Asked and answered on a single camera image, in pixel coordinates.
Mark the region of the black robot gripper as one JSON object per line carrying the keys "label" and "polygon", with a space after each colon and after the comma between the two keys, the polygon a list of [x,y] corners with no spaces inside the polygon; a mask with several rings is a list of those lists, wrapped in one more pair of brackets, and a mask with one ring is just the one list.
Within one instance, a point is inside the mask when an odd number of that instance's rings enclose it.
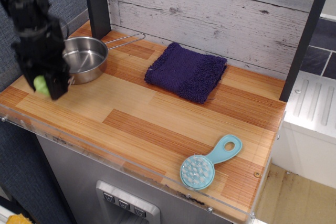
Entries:
{"label": "black robot gripper", "polygon": [[19,41],[12,44],[21,71],[36,91],[34,80],[43,75],[52,100],[68,92],[69,66],[62,57],[65,48],[60,20],[49,12],[49,0],[1,0],[12,19]]}

